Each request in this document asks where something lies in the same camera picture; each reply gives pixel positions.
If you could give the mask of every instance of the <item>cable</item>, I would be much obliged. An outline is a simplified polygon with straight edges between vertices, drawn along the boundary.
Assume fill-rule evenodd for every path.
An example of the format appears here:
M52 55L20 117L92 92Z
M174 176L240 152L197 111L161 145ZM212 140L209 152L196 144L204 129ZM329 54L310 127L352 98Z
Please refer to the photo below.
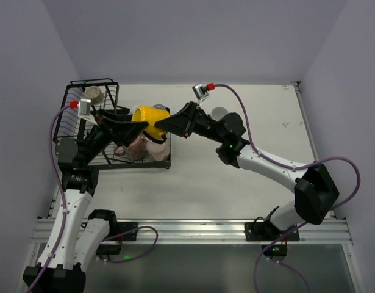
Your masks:
M245 120L246 120L246 126L247 126L247 133L248 133L248 139L249 139L249 143L251 144L251 148L257 153L259 154L262 158L264 158L266 161L274 164L274 165L277 165L277 166L280 166L282 168L285 168L287 170L293 170L293 166L289 166L289 165L285 165L285 164L282 164L278 161L275 161L274 159L266 156L265 154L263 154L254 144L254 141L252 139L252 134L251 134L251 129L249 127L249 121L248 121L248 115L247 115L247 111L246 111L246 108L244 107L244 104L240 98L240 96L238 95L238 93L232 88L230 87L229 85L227 84L215 84L214 87L224 87L228 90L230 90L235 96L236 96L236 99L238 99L238 102L240 103L240 106L241 106L241 109L243 110L243 113L244 113L244 117L245 117ZM322 160L318 160L316 162L313 162L313 163L310 163L310 164L306 164L304 166L300 166L300 167L296 167L295 170L305 170L305 169L308 169L310 167L314 167L316 165L320 165L322 163L325 163L325 162L328 162L328 161L345 161L347 163L349 163L351 165L351 167L354 169L355 171L355 175L357 177L357 182L355 184L355 188L354 190L352 191L352 193L347 197L345 198L343 201L333 205L332 209L336 209L336 208L339 208L340 206L343 206L344 204L348 203L352 198L354 198L354 196L357 194L358 190L359 190L359 187L360 187L360 182L361 182L361 177L360 177L360 172L359 172L359 169L358 167L355 165L355 163L346 158L346 157L340 157L340 156L334 156L334 157L328 157L326 159L322 159ZM291 233L293 233L294 231L300 229L301 227L305 226L307 224L307 222L302 222L300 225L298 225L297 227L294 227L293 229L287 231L286 233L284 233L283 235L281 235L281 237L279 237L278 239L272 241L272 243L270 243L269 245L267 245L258 255L256 261L255 261L255 266L254 266L254 273L253 273L253 276L254 276L254 287L255 287L255 291L257 293L259 293L259 288L258 288L258 285L257 285L257 267L258 267L258 264L259 264L259 261L260 261L260 258L262 258L264 252L266 252L268 249L270 249L273 245L275 245L275 243L285 239L287 236L289 236ZM304 281L306 287L307 287L307 290L308 292L310 292L310 286L308 284L308 281L305 279L305 277L302 275L302 273L300 271L298 271L295 267L289 265L289 264L286 264L284 262L279 262L279 261L273 261L277 264L281 264L282 266L284 267L287 267L291 270L293 270L295 273L297 273L301 278L302 280Z
M138 258L142 258L143 256L147 255L149 252L151 252L154 248L155 248L155 245L157 243L157 240L159 239L159 233L157 232L157 230L152 227L152 226L141 226L141 227L137 227L137 228L134 228L134 229L131 229L129 231L126 231L124 233L121 233L121 234L118 234L118 235L115 235L115 236L112 236L112 237L108 237L106 239L104 239L104 241L109 241L109 240L112 240L112 239L115 239L115 238L120 238L121 236L125 236L127 234L130 234L130 233L133 233L134 231L137 231L137 230L141 230L141 229L151 229L153 230L155 233L156 233L156 237L155 237L155 241L153 242L153 244L150 246L149 249L147 249L146 251L144 251L142 254L140 255L137 255L135 256L134 258L129 258L129 259L124 259L122 261L114 261L112 259L104 259L104 258L101 258L99 257L100 259L103 259L104 261L106 262L111 262L111 263L114 263L114 264L123 264L125 262L129 262L129 261L134 261Z
M56 113L56 115L54 116L54 118L52 119L52 123L51 123L51 125L49 127L49 158L51 160L53 174L54 174L54 176L57 179L57 185L58 185L59 190L60 190L61 199L62 199L62 203L63 203L63 209L67 208L66 198L65 198L65 193L64 193L63 186L62 186L60 178L59 178L59 172L57 171L57 167L55 166L55 162L54 162L54 158L53 158L52 138L53 138L53 127L54 127L55 121L68 108L70 108L70 106L65 106L65 107L61 108ZM64 232L64 228L65 228L65 222L66 222L66 213L63 213L63 219L62 219L62 223L61 223L60 232L59 232L59 235L57 236L55 244L54 244L54 246L52 247L52 250L51 250L51 254L52 255L57 250L57 247L59 247L59 243L61 241L61 238L63 237L63 232ZM29 288L27 289L26 293L30 293L34 289L35 285L38 283L38 281L40 280L40 278L42 277L42 275L45 273L45 270L48 268L48 265L51 262L51 260L52 260L52 256L48 257L46 259L45 263L43 264L42 269L40 270L40 272L38 273L38 275L35 277L33 283L29 286Z

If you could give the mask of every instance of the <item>red cable plug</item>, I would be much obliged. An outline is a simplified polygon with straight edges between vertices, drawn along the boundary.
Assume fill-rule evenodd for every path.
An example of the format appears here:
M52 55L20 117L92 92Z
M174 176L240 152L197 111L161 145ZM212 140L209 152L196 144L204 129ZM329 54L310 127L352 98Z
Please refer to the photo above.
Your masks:
M207 84L206 87L207 87L207 90L214 90L216 88L216 86L214 85L214 83Z
M70 108L71 109L75 109L77 107L79 107L79 102L78 101L72 101L72 102L70 102Z

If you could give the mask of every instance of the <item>black wire rack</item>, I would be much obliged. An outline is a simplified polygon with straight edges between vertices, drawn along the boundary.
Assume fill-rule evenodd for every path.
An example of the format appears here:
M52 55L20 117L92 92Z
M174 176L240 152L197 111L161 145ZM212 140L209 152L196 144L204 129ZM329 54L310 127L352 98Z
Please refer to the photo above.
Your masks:
M80 99L84 97L85 89L93 85L99 87L105 97L102 103L92 106L93 110L112 110L116 114L123 111L122 109L119 109L118 106L118 92L120 87L118 83L111 78L71 81L65 89L61 108L68 105L72 101L80 101ZM72 137L77 140L82 140L85 138L87 133L90 132L92 127L93 124L87 123L87 121L84 119L79 119L77 109L68 108L57 120L53 141L54 143L57 143L64 137ZM171 144L171 137L169 134L166 143ZM97 155L88 166L98 170L122 168L169 169L171 167L171 153L169 158L163 162L154 161L152 156L149 154L147 154L147 156L140 161L130 161L124 156L116 156L114 154L115 146L116 145L114 143L108 145L108 147Z

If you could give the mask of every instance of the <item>mug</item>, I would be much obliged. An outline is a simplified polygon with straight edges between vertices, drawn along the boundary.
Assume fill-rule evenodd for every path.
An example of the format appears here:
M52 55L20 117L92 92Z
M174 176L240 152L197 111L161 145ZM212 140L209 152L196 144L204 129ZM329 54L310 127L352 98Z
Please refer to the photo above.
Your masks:
M139 106L133 113L132 121L147 121L149 125L145 128L145 132L157 140L163 140L163 136L166 135L167 132L156 128L155 123L169 116L170 113L168 113L167 110Z

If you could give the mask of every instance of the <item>yellow mug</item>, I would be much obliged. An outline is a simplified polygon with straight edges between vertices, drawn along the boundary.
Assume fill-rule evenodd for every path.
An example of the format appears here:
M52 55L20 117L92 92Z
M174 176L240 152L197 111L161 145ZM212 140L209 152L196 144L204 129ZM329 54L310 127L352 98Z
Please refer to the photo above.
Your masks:
M162 136L167 134L167 132L156 128L155 123L169 116L170 113L166 110L139 106L133 113L132 121L147 121L149 125L145 128L146 133L155 139L163 140Z

